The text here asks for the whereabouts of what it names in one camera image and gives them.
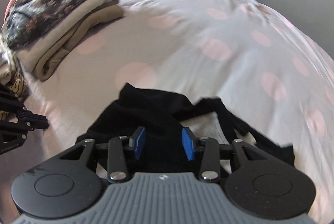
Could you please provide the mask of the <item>tan folded garment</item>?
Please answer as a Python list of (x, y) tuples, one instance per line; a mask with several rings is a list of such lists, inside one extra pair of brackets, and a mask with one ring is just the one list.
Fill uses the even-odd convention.
[(33, 69), (33, 75), (42, 82), (48, 80), (62, 60), (85, 37), (88, 30), (99, 24), (118, 20), (124, 16), (124, 12), (119, 5), (110, 5), (87, 14), (43, 54)]

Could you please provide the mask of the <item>grey and black sweater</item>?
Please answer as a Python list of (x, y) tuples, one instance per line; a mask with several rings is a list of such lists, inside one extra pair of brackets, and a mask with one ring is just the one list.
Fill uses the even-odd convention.
[(228, 142), (236, 134), (250, 133), (255, 145), (272, 156), (294, 165), (293, 146), (280, 147), (257, 132), (245, 121), (227, 110), (219, 98), (202, 98), (196, 104), (182, 94), (157, 89), (136, 88), (127, 83), (113, 101), (76, 141), (94, 139), (97, 144), (117, 136), (131, 136), (143, 126), (145, 145), (138, 161), (138, 171), (144, 173), (194, 172), (182, 145), (182, 121), (216, 113), (221, 130)]

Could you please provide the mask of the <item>brown knitted garment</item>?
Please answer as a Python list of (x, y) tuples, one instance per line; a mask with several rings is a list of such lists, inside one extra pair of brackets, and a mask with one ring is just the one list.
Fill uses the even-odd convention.
[(17, 94), (20, 101), (24, 101), (28, 94), (28, 85), (22, 68), (13, 51), (7, 47), (1, 35), (1, 84)]

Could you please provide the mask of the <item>cream folded garment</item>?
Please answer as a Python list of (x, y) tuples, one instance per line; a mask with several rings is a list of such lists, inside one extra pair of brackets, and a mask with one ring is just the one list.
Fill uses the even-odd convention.
[(78, 8), (74, 9), (64, 20), (52, 28), (46, 35), (16, 52), (24, 70), (32, 73), (38, 60), (46, 53), (58, 40), (60, 40), (75, 24), (93, 10), (110, 5), (118, 5), (118, 0), (87, 0)]

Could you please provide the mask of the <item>pink dotted bed sheet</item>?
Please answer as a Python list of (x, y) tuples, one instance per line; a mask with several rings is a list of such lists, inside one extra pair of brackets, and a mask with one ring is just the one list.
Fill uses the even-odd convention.
[(219, 97), (237, 117), (284, 145), (316, 185), (310, 217), (333, 220), (333, 59), (284, 16), (256, 0), (119, 0), (125, 15), (97, 26), (44, 82), (39, 40), (18, 52), (28, 109), (50, 128), (1, 156), (1, 223), (18, 212), (16, 176), (70, 147), (126, 83)]

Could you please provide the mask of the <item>dark floral folded garment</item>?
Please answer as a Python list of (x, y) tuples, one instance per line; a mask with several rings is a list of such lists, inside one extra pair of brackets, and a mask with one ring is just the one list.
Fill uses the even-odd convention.
[(46, 34), (86, 0), (15, 0), (4, 21), (7, 46), (16, 51)]

